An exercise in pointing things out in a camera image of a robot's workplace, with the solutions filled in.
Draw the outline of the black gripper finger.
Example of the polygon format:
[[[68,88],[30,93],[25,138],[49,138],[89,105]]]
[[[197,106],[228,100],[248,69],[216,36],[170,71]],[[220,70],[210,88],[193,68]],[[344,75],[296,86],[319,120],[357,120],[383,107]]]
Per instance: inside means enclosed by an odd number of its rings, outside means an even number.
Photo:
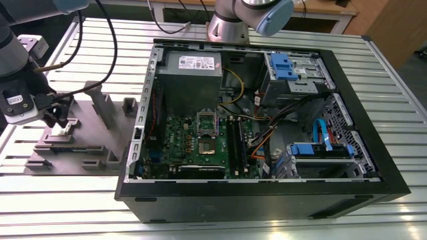
[[[56,123],[57,125],[64,129],[68,124],[68,114],[69,114],[69,108],[66,106],[58,106],[56,107]]]
[[[52,109],[45,109],[42,113],[42,118],[41,120],[44,121],[45,125],[52,128],[56,123],[57,123],[57,118],[54,116],[53,110]]]

